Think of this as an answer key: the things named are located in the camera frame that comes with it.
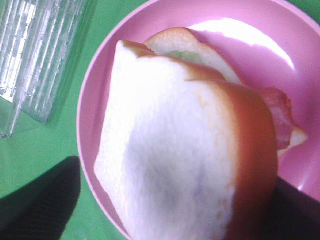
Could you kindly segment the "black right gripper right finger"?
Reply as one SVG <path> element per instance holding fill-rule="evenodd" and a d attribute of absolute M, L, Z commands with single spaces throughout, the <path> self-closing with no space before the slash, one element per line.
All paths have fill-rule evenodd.
<path fill-rule="evenodd" d="M 318 240 L 320 203 L 278 177 L 261 240 Z"/>

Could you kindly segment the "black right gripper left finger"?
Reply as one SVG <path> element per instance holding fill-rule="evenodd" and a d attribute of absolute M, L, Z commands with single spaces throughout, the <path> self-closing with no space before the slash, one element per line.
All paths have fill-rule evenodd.
<path fill-rule="evenodd" d="M 2 240 L 58 240 L 81 191 L 80 159 L 69 156 L 0 199 Z"/>

